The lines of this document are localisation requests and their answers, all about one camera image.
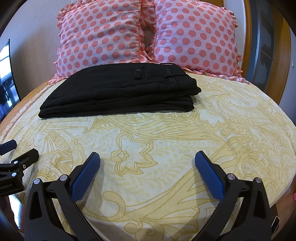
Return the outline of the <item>dark glass window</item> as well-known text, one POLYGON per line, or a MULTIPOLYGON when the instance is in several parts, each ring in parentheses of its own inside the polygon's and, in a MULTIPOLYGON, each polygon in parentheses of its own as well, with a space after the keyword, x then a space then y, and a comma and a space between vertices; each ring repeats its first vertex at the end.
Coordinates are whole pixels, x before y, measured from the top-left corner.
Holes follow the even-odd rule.
POLYGON ((0 119, 1 121, 20 102, 20 95, 16 87, 11 67, 10 39, 1 49, 0 55, 0 119))

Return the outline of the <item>yellow patterned bed sheet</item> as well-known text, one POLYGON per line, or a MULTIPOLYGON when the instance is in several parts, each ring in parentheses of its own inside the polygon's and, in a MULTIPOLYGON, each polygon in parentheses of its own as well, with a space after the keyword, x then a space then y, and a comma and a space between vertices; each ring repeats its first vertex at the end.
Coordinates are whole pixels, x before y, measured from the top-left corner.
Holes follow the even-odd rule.
POLYGON ((44 84, 1 123, 1 142, 17 148, 2 162, 30 149, 39 161, 24 173, 27 203, 36 178, 55 181, 92 152, 101 167, 78 206, 106 240, 190 240, 218 201, 194 165, 202 150, 226 173, 260 177, 270 204, 295 177, 295 125, 252 84, 194 75, 201 93, 188 113, 132 113, 81 118, 39 118, 57 88, 44 84))

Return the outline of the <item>left pink polka dot pillow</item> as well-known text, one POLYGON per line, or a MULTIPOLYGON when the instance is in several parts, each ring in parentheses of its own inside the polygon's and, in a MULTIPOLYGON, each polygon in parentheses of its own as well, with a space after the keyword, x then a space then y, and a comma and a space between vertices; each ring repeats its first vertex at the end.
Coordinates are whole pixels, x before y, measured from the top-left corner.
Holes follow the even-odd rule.
POLYGON ((50 84, 81 69, 152 62, 144 28, 155 20, 154 1, 75 1, 57 15, 60 46, 50 84))

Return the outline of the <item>right pink polka dot pillow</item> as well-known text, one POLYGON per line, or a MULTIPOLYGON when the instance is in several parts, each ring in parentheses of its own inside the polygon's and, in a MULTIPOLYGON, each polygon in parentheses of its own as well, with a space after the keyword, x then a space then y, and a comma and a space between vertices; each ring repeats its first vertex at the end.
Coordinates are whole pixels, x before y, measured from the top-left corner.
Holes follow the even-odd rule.
POLYGON ((142 52, 150 63, 246 83, 241 76, 235 15, 204 1, 142 1, 140 26, 152 36, 142 52))

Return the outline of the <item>pink polka dot pillow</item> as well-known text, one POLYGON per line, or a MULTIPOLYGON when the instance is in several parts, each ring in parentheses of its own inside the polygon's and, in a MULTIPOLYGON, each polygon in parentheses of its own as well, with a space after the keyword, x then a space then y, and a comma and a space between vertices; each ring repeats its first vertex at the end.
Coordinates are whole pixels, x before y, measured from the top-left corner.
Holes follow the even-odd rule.
POLYGON ((152 62, 144 28, 155 20, 154 1, 75 1, 57 15, 60 46, 50 84, 81 69, 152 62))
POLYGON ((241 76, 235 15, 204 1, 142 1, 140 26, 152 36, 142 52, 150 63, 246 83, 241 76))

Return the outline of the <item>black pants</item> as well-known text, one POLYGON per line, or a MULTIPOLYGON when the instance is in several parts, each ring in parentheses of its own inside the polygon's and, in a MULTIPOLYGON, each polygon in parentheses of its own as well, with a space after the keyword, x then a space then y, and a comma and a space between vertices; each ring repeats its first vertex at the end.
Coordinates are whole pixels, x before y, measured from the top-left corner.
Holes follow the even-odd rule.
POLYGON ((119 63, 82 69, 59 85, 40 107, 40 118, 194 109, 201 92, 175 64, 119 63))

